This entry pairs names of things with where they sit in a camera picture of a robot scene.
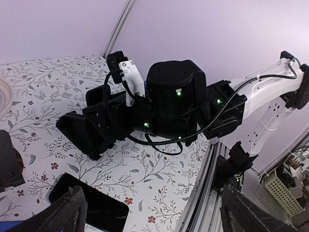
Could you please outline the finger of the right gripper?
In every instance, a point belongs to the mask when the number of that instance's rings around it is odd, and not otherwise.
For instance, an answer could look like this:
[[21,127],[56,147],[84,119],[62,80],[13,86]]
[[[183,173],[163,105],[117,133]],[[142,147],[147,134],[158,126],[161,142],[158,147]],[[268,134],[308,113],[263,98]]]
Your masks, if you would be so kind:
[[113,145],[113,135],[105,104],[99,103],[82,110],[86,118],[86,135],[90,145]]

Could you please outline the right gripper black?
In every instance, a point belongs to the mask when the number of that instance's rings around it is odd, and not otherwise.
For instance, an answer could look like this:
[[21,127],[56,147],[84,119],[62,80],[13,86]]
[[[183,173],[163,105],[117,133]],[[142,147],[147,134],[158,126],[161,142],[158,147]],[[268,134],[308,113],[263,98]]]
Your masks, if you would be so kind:
[[85,113],[107,112],[113,128],[126,138],[140,131],[146,138],[185,145],[201,133],[208,139],[223,137],[242,123],[245,95],[229,81],[207,85],[205,73],[191,60],[155,63],[143,80],[147,102],[127,106],[125,91],[99,86],[87,91]]

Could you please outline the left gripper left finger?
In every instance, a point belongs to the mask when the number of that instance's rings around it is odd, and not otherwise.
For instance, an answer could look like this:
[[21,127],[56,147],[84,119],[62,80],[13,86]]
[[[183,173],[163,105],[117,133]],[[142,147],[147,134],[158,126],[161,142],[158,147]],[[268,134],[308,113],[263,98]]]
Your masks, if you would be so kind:
[[11,232],[83,232],[87,201],[80,186],[69,190],[48,208],[9,229]]

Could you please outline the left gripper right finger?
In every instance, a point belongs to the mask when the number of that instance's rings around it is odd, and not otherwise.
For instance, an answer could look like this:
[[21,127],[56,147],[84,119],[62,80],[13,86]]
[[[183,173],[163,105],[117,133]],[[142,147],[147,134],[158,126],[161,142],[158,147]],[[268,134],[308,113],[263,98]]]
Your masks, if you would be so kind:
[[224,232],[298,231],[259,208],[231,185],[224,186],[221,220]]

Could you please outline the round wooden base stand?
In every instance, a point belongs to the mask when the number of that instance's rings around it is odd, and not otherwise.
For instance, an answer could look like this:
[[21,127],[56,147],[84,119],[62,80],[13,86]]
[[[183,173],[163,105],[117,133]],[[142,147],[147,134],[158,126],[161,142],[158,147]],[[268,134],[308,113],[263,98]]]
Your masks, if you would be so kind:
[[14,149],[10,135],[0,130],[0,191],[8,187],[17,187],[25,183],[22,166],[19,165],[17,151]]

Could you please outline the black clamp phone stand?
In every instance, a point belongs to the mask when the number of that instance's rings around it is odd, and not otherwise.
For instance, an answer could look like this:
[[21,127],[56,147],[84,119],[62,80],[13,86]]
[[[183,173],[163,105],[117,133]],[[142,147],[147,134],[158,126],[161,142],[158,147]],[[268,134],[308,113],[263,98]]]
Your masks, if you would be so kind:
[[102,138],[95,127],[75,111],[66,113],[56,122],[56,127],[67,137],[81,152],[92,160],[99,160],[101,154],[113,148],[116,139],[109,135]]

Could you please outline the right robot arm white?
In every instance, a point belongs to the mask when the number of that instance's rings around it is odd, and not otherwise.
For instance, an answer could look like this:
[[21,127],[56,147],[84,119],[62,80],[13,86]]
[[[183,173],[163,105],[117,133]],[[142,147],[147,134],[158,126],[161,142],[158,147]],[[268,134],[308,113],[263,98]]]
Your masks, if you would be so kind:
[[309,100],[309,68],[286,51],[270,67],[211,85],[188,59],[155,63],[146,79],[122,51],[108,55],[107,65],[104,84],[87,92],[83,110],[87,141],[98,152],[126,138],[183,148],[199,134],[213,139],[234,132],[262,106],[285,116]]

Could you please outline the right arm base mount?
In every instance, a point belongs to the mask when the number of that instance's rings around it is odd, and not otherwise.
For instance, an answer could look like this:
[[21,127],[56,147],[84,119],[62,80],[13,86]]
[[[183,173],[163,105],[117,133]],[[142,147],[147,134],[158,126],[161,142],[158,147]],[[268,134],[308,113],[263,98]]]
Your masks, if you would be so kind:
[[245,152],[241,146],[241,141],[236,142],[229,151],[228,159],[221,155],[218,157],[213,189],[222,195],[224,186],[227,185],[228,181],[236,174],[244,174],[246,170],[252,167],[253,161],[257,157],[258,154],[250,156],[248,152]]

